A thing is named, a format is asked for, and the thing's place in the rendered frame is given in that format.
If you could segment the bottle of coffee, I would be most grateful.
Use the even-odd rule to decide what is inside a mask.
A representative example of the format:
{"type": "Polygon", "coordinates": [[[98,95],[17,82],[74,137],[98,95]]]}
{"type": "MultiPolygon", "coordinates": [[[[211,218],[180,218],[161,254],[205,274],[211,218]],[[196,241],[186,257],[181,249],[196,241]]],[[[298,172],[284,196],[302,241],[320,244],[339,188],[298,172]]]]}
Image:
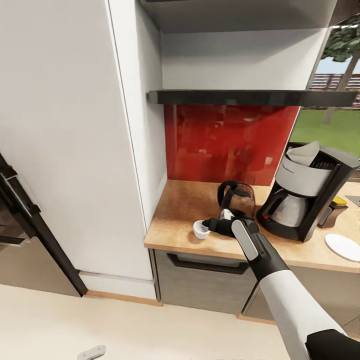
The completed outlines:
{"type": "Polygon", "coordinates": [[[324,214],[322,215],[318,225],[321,228],[332,228],[335,226],[337,217],[346,211],[349,207],[347,202],[342,198],[335,196],[331,201],[324,214]]]}

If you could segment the coffee cup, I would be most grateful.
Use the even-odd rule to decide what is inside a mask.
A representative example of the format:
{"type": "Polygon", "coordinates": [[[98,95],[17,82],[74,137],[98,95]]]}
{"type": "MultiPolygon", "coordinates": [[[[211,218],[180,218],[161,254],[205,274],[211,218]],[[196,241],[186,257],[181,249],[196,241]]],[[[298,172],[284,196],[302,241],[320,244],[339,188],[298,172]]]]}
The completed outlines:
{"type": "Polygon", "coordinates": [[[197,238],[205,239],[210,234],[210,230],[208,230],[207,226],[204,226],[202,220],[198,220],[193,225],[193,231],[197,238]]]}

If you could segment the paper coffee filter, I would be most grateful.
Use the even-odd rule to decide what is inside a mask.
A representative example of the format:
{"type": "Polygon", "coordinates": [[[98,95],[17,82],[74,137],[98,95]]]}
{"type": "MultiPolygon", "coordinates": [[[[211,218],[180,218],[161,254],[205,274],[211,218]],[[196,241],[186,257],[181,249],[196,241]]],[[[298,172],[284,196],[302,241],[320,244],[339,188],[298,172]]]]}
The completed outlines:
{"type": "Polygon", "coordinates": [[[314,158],[318,155],[319,151],[320,144],[318,140],[316,140],[305,146],[292,148],[287,151],[287,154],[296,164],[309,167],[314,158]]]}

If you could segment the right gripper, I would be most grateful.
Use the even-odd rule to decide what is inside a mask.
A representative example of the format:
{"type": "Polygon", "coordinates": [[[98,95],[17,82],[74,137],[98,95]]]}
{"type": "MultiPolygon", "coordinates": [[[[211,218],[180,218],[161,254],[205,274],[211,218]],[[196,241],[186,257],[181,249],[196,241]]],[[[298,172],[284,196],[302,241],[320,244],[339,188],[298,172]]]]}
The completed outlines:
{"type": "Polygon", "coordinates": [[[209,231],[213,231],[213,232],[219,233],[221,235],[228,236],[224,232],[224,224],[226,224],[226,222],[227,222],[227,219],[219,220],[216,218],[210,218],[210,219],[204,220],[202,222],[202,225],[204,225],[205,227],[208,227],[209,231]]]}

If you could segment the saucer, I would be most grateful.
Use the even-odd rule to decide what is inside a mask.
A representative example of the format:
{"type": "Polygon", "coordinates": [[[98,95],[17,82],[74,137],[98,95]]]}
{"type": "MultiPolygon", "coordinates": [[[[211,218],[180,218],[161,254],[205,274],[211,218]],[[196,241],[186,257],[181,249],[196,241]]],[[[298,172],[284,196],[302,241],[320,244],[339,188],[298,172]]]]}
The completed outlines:
{"type": "Polygon", "coordinates": [[[328,234],[325,241],[335,252],[352,261],[360,261],[360,246],[339,234],[328,234]]]}

